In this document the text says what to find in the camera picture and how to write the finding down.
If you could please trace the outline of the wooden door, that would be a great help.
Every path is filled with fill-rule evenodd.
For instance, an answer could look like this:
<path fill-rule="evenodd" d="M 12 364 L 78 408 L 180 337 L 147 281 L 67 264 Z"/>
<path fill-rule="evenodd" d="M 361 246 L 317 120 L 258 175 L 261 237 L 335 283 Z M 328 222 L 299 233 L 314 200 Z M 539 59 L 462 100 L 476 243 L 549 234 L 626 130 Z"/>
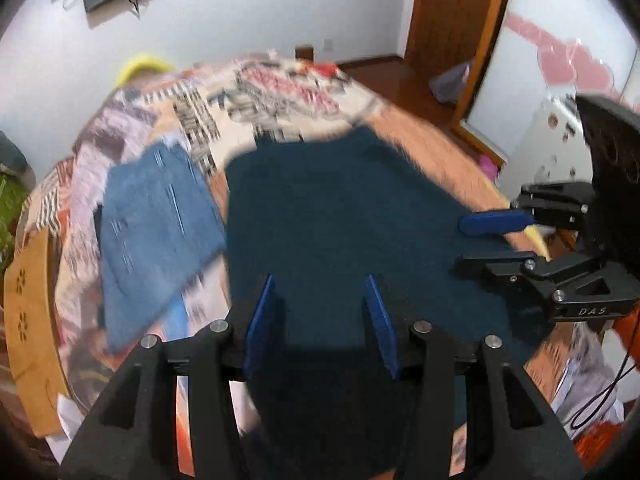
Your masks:
<path fill-rule="evenodd" d="M 409 79 L 402 102 L 410 112 L 466 136 L 471 111 L 498 35 L 506 0 L 412 0 L 404 55 Z M 454 104 L 438 104 L 428 83 L 447 70 L 469 63 L 469 75 Z"/>

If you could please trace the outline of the wooden bed post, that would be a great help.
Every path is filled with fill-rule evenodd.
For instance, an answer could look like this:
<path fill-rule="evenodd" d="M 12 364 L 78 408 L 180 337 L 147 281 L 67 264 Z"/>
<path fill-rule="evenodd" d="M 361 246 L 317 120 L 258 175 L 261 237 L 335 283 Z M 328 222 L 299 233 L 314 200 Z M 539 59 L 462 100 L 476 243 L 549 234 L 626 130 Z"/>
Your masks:
<path fill-rule="evenodd" d="M 314 47 L 313 46 L 298 46 L 295 48 L 295 57 L 299 60 L 314 62 Z"/>

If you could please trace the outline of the green storage bag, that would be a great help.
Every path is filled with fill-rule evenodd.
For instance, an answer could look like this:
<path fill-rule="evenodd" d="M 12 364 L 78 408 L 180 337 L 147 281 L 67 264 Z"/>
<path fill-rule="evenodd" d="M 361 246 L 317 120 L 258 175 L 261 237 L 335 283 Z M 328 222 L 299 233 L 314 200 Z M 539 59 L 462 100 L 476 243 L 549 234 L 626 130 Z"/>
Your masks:
<path fill-rule="evenodd" d="M 17 178 L 8 174 L 1 175 L 1 196 L 0 196 L 0 249 L 1 249 L 1 272 L 6 270 L 13 258 L 15 226 L 24 200 L 28 193 L 26 188 Z"/>

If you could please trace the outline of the grey plush toy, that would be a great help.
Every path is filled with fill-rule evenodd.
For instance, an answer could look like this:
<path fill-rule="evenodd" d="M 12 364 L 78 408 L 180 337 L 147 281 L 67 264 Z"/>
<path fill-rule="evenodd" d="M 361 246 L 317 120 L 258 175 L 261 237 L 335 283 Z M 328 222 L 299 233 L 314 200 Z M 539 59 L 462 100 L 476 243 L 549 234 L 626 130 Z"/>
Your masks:
<path fill-rule="evenodd" d="M 0 131 L 0 170 L 19 177 L 25 173 L 28 163 L 22 151 Z"/>

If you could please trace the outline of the printed bed blanket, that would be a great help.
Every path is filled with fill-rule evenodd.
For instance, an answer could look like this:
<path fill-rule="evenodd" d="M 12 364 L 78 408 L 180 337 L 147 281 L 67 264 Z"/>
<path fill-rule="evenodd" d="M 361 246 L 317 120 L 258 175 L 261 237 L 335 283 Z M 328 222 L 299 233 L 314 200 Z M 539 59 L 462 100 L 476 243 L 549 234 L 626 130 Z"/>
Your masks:
<path fill-rule="evenodd" d="M 385 103 L 332 64 L 250 56 L 140 75 L 113 91 L 81 130 L 70 156 L 29 194 L 16 231 L 15 246 L 23 249 L 49 230 L 52 307 L 68 398 L 80 410 L 90 408 L 118 364 L 99 329 L 102 285 L 92 224 L 108 170 L 175 136 L 224 207 L 224 168 L 234 155 L 264 142 L 326 140 L 363 123 L 398 143 L 465 205 L 480 210 L 504 204 L 495 185 L 439 129 Z"/>

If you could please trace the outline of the yellow foam bed rail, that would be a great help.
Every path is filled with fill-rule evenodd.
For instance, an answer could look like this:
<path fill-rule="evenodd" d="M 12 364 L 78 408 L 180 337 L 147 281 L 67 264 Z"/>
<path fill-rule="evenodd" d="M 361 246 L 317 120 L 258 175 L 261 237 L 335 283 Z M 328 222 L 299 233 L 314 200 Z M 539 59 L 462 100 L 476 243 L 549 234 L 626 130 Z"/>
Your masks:
<path fill-rule="evenodd" d="M 122 64 L 116 77 L 115 87 L 122 88 L 144 74 L 164 74 L 175 69 L 170 63 L 149 53 L 137 54 Z"/>

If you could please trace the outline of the pink slipper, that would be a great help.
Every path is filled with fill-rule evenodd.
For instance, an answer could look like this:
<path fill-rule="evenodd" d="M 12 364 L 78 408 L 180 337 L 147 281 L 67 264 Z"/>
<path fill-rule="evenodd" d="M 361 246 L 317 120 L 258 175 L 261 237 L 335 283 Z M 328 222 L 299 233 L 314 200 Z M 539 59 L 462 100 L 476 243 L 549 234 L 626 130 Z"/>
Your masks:
<path fill-rule="evenodd" d="M 478 158 L 478 166 L 480 166 L 480 170 L 482 170 L 482 173 L 489 181 L 497 181 L 500 172 L 500 166 L 497 165 L 489 156 L 480 155 L 480 157 Z"/>

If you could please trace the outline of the folded blue jeans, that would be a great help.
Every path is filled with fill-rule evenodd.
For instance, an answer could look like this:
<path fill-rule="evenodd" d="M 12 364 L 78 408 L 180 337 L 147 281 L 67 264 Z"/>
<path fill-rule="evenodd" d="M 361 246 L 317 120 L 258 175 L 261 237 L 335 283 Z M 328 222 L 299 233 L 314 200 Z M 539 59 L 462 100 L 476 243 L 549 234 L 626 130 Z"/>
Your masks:
<path fill-rule="evenodd" d="M 226 248 L 213 195 L 182 145 L 157 142 L 110 170 L 99 243 L 107 348 L 119 353 Z"/>

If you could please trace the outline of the white cloth at bedside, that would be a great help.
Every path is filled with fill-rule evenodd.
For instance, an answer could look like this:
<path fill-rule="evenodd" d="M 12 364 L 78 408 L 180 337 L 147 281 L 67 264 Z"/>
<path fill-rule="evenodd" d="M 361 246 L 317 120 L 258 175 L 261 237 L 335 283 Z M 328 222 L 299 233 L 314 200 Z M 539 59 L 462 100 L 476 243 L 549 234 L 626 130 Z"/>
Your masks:
<path fill-rule="evenodd" d="M 56 416 L 58 416 L 60 429 L 56 430 L 54 434 L 45 437 L 44 440 L 46 440 L 55 460 L 61 465 L 68 448 L 85 419 L 85 415 L 81 413 L 73 400 L 58 394 Z"/>

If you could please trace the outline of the dark navy pants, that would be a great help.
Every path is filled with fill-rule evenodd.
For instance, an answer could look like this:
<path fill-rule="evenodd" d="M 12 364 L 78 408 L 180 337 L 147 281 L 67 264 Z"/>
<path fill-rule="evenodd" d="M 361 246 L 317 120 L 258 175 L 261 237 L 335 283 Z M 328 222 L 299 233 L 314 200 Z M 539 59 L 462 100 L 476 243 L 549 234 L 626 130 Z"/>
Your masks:
<path fill-rule="evenodd" d="M 256 479 L 369 479 L 395 466 L 421 377 L 400 382 L 380 359 L 364 322 L 371 274 L 416 318 L 466 341 L 498 335 L 519 361 L 551 332 L 541 310 L 454 273 L 461 255 L 509 243 L 463 235 L 465 206 L 367 127 L 261 146 L 235 157 L 227 180 L 231 297 L 269 274 L 284 302 L 248 383 Z"/>

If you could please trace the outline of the grey cloth on floor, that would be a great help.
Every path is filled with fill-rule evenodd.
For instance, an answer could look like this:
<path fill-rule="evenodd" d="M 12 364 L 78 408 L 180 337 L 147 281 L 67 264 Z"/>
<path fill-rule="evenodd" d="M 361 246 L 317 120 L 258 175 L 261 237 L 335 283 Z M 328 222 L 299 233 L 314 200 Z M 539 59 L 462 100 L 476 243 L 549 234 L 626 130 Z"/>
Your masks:
<path fill-rule="evenodd" d="M 432 78 L 428 86 L 435 100 L 442 104 L 457 104 L 468 83 L 472 67 L 473 61 L 469 60 Z"/>

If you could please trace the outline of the white suitcase with stickers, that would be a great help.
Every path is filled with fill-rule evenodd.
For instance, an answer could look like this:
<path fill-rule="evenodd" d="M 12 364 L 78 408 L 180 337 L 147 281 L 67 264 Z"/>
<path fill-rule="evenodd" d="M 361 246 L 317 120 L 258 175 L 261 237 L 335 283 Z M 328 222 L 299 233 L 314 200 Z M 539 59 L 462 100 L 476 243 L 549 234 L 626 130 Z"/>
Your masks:
<path fill-rule="evenodd" d="M 591 155 L 571 96 L 546 99 L 534 115 L 526 136 L 502 167 L 501 193 L 514 200 L 526 184 L 588 181 Z"/>

